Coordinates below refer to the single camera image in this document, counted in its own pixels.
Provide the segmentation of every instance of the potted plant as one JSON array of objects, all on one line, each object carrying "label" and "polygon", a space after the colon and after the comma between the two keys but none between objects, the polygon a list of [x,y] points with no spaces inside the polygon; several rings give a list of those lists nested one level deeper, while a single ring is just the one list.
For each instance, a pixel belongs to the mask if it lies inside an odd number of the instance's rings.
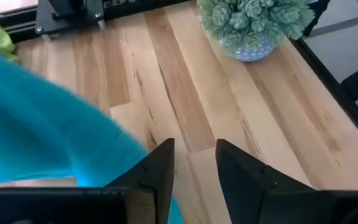
[{"label": "potted plant", "polygon": [[283,41],[299,39],[313,20],[310,0],[198,0],[203,25],[226,53],[246,62],[266,57]]}]

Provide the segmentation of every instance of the screw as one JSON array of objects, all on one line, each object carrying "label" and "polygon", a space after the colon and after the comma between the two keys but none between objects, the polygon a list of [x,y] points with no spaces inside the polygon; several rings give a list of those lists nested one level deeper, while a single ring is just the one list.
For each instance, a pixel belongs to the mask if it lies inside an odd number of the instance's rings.
[{"label": "screw", "polygon": [[42,28],[42,27],[37,27],[37,29],[36,29],[37,32],[42,32],[43,30],[44,30],[44,28]]}]

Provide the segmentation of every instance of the black plastic part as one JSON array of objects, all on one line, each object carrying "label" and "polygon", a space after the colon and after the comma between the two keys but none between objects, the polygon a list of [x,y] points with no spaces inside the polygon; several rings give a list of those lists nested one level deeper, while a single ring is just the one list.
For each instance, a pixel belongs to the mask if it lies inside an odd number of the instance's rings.
[{"label": "black plastic part", "polygon": [[292,44],[358,128],[358,106],[354,103],[354,100],[336,81],[331,72],[329,72],[320,59],[313,53],[305,41],[301,39],[293,40]]},{"label": "black plastic part", "polygon": [[74,11],[67,10],[71,12],[71,16],[67,16],[67,12],[64,17],[56,19],[53,15],[57,15],[58,12],[52,7],[51,3],[46,0],[39,1],[35,26],[42,27],[42,30],[37,30],[37,33],[41,35],[56,34],[70,29],[90,26],[103,19],[104,10],[102,0],[86,0],[85,7],[86,9],[81,13],[74,13]]},{"label": "black plastic part", "polygon": [[0,224],[166,224],[173,186],[174,139],[103,188],[1,188]]},{"label": "black plastic part", "polygon": [[25,7],[0,13],[0,26],[8,28],[21,27],[22,24],[34,22],[37,16],[37,6]]},{"label": "black plastic part", "polygon": [[309,8],[314,11],[314,19],[310,22],[310,24],[303,31],[303,35],[309,36],[311,30],[317,25],[321,15],[328,8],[328,3],[330,0],[319,0],[309,4]]},{"label": "black plastic part", "polygon": [[34,32],[35,30],[35,23],[29,22],[24,24],[21,27],[8,27],[6,32],[12,39],[12,42],[20,42],[24,40],[30,40],[39,37],[37,33]]},{"label": "black plastic part", "polygon": [[104,18],[106,20],[128,16],[138,12],[158,9],[160,7],[178,4],[187,0],[122,0],[106,1],[104,3]]},{"label": "black plastic part", "polygon": [[226,140],[216,163],[233,224],[358,224],[358,191],[317,191]]},{"label": "black plastic part", "polygon": [[64,18],[74,16],[75,14],[80,14],[82,11],[86,9],[86,0],[48,0],[50,5],[53,7],[55,11],[53,13],[53,17]]},{"label": "black plastic part", "polygon": [[233,224],[258,223],[269,190],[309,191],[307,185],[267,166],[224,139],[216,143],[219,182]]}]

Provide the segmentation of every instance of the gray floor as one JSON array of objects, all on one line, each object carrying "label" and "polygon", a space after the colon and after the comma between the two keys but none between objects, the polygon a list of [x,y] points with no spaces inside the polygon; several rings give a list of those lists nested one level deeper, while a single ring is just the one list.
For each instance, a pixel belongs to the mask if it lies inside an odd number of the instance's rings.
[{"label": "gray floor", "polygon": [[331,0],[311,36],[306,43],[338,82],[358,71],[358,1]]}]

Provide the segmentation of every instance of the wooden table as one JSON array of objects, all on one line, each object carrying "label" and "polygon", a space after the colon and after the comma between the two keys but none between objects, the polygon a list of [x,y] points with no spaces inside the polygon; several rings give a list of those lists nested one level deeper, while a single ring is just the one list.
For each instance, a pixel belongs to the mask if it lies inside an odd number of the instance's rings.
[{"label": "wooden table", "polygon": [[[316,189],[358,189],[358,129],[292,44],[241,63],[199,19],[186,2],[116,19],[104,32],[23,42],[19,56],[149,149],[175,138],[174,194],[186,223],[230,223],[214,158],[219,138]],[[19,184],[74,184],[62,181]]]}]

